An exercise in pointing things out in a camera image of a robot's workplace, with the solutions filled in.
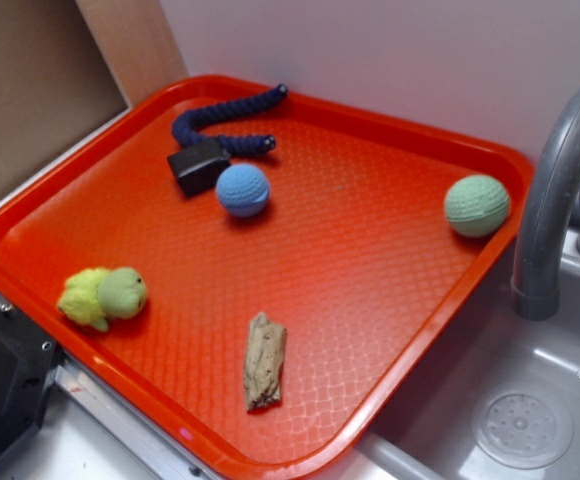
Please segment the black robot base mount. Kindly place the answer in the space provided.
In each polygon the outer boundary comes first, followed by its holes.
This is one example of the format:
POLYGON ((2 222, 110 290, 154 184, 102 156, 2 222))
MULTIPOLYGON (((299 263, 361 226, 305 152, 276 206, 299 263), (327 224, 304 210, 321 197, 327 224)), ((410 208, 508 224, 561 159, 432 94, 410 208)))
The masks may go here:
POLYGON ((60 356, 25 313, 0 307, 0 467, 41 430, 60 356))

